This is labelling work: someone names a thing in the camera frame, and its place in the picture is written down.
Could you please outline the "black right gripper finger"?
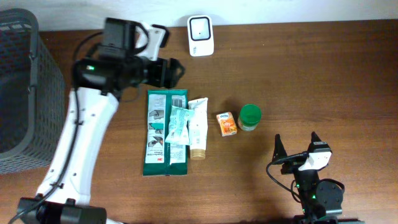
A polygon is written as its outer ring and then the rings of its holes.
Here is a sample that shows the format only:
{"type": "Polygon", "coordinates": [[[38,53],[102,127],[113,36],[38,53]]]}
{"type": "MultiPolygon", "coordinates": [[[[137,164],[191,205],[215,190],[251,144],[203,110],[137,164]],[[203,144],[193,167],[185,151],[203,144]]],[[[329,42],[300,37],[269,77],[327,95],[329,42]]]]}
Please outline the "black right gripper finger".
{"type": "Polygon", "coordinates": [[[308,146],[308,152],[315,152],[322,147],[322,140],[318,137],[315,131],[311,133],[311,141],[308,146]]]}
{"type": "Polygon", "coordinates": [[[284,145],[282,144],[282,140],[280,138],[280,134],[275,135],[275,141],[274,141],[274,153],[272,156],[272,162],[276,162],[279,159],[283,159],[287,157],[286,150],[284,148],[284,145]]]}

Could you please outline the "green lid jar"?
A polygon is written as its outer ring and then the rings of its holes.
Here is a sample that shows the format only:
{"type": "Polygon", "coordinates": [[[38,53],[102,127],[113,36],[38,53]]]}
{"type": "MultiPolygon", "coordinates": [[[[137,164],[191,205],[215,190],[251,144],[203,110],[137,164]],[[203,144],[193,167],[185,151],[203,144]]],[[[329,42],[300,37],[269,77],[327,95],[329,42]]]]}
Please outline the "green lid jar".
{"type": "Polygon", "coordinates": [[[253,131],[262,118],[261,109],[254,104],[247,104],[241,108],[238,117],[238,126],[243,131],[253,131]]]}

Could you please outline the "white tube tan cap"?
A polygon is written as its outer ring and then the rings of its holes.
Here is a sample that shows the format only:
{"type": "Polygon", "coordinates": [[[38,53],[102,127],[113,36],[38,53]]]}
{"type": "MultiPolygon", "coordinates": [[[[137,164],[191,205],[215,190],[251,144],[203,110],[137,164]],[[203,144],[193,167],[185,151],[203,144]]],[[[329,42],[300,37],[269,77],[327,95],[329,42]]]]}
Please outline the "white tube tan cap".
{"type": "Polygon", "coordinates": [[[188,109],[193,111],[193,116],[188,122],[191,160],[203,160],[206,157],[207,107],[208,98],[200,98],[188,102],[188,109]]]}

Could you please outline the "orange tissue pack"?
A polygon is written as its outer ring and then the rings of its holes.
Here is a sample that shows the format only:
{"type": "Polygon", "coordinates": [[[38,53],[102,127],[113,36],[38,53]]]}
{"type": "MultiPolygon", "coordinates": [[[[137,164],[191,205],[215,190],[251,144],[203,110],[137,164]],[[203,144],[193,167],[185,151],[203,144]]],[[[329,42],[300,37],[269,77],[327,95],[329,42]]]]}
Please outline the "orange tissue pack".
{"type": "Polygon", "coordinates": [[[221,135],[223,137],[231,136],[238,132],[237,125],[234,121],[234,118],[233,118],[233,115],[231,112],[225,112],[225,113],[218,114],[218,115],[216,115],[216,118],[220,125],[221,135]]]}

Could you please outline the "teal small sachet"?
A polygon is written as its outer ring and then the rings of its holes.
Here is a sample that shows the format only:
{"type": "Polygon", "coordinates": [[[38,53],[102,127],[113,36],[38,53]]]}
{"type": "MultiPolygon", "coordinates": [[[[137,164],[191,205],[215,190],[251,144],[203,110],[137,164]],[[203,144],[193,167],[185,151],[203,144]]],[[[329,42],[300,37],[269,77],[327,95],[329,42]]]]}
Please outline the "teal small sachet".
{"type": "Polygon", "coordinates": [[[169,121],[169,133],[165,142],[178,145],[189,145],[188,122],[193,118],[194,111],[172,106],[169,121]]]}

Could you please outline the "green 3M package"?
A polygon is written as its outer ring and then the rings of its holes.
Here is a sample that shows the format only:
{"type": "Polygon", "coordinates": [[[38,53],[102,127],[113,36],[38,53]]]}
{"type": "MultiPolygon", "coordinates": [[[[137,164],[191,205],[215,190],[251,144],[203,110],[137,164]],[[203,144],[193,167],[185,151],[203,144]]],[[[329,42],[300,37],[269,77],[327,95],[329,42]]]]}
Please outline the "green 3M package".
{"type": "Polygon", "coordinates": [[[187,147],[165,142],[173,106],[187,107],[187,90],[149,90],[144,176],[187,174],[187,147]]]}

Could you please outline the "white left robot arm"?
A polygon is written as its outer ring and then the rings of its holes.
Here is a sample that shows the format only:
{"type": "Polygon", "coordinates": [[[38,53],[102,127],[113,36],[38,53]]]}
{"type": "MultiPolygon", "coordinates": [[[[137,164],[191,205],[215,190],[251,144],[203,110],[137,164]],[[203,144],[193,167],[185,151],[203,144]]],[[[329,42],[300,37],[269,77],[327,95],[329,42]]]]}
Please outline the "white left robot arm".
{"type": "Polygon", "coordinates": [[[90,205],[91,181],[108,124],[123,90],[147,84],[173,88],[185,73],[174,58],[83,58],[73,65],[67,118],[50,169],[34,198],[22,197],[11,223],[112,223],[90,205]]]}

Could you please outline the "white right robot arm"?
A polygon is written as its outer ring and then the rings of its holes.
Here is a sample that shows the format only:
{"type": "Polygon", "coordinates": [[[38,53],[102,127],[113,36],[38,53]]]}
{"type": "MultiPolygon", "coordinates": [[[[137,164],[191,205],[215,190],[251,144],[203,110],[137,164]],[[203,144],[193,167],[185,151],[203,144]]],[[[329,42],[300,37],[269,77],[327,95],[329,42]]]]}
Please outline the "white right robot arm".
{"type": "Polygon", "coordinates": [[[290,187],[271,178],[301,204],[303,214],[294,216],[294,223],[338,223],[337,216],[343,211],[341,204],[345,186],[337,180],[320,179],[318,176],[318,172],[328,165],[331,155],[328,143],[314,132],[308,149],[290,156],[286,153],[280,135],[275,135],[274,153],[268,166],[281,165],[282,175],[294,176],[290,187]]]}

